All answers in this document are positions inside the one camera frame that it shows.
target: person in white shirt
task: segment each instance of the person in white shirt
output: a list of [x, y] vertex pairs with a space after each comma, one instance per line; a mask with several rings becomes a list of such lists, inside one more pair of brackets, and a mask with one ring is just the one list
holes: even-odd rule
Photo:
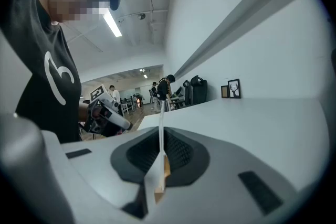
[[122, 115], [121, 112], [121, 102], [120, 102], [120, 93], [115, 89], [113, 85], [110, 86], [110, 91], [112, 92], [112, 97], [117, 101], [118, 105], [118, 113]]

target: ceiling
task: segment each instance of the ceiling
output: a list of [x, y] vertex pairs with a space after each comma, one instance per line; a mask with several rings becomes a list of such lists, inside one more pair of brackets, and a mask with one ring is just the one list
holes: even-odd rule
[[103, 83], [112, 83], [112, 82], [120, 82], [122, 80], [133, 80], [139, 82], [139, 80], [148, 80], [151, 78], [157, 79], [162, 73], [162, 66], [158, 67], [147, 67], [144, 68], [145, 72], [140, 72], [139, 69], [129, 70], [121, 73], [111, 74], [106, 77], [102, 77], [99, 79], [94, 79], [90, 81], [86, 81], [82, 83], [82, 92], [86, 92], [87, 89], [91, 89], [93, 86], [101, 85]]
[[[92, 68], [93, 65], [83, 65], [81, 61], [101, 53], [120, 59], [141, 48], [162, 46], [169, 1], [121, 0], [118, 10], [110, 11], [122, 33], [118, 38], [100, 15], [61, 24], [77, 68]], [[140, 12], [146, 14], [145, 19], [138, 19]]]

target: white table surface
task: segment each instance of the white table surface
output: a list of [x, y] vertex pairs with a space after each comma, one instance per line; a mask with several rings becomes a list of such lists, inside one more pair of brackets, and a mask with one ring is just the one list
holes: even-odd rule
[[[138, 130], [158, 124], [159, 114], [146, 116]], [[327, 123], [315, 99], [216, 99], [165, 112], [164, 126], [236, 144], [296, 190], [318, 179], [329, 154]]]

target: black t-shirt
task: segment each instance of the black t-shirt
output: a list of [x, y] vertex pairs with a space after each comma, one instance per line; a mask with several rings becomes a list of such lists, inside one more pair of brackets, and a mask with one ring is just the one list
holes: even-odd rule
[[61, 143], [77, 141], [81, 84], [62, 28], [51, 25], [39, 0], [12, 0], [5, 16], [3, 33], [32, 73], [16, 113]]
[[156, 93], [156, 87], [152, 87], [152, 92], [153, 92], [153, 96], [154, 97], [158, 97], [157, 93]]
[[166, 94], [168, 93], [168, 83], [165, 80], [161, 80], [157, 88], [157, 98], [160, 100], [166, 100]]

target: picture frame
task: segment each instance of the picture frame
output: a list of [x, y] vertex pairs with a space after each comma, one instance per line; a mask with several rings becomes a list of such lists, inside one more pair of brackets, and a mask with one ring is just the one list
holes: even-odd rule
[[229, 97], [234, 99], [240, 99], [242, 97], [242, 93], [240, 90], [240, 81], [239, 79], [229, 80], [227, 82]]
[[221, 86], [221, 93], [222, 93], [222, 98], [229, 98], [229, 86], [225, 85], [225, 86]]

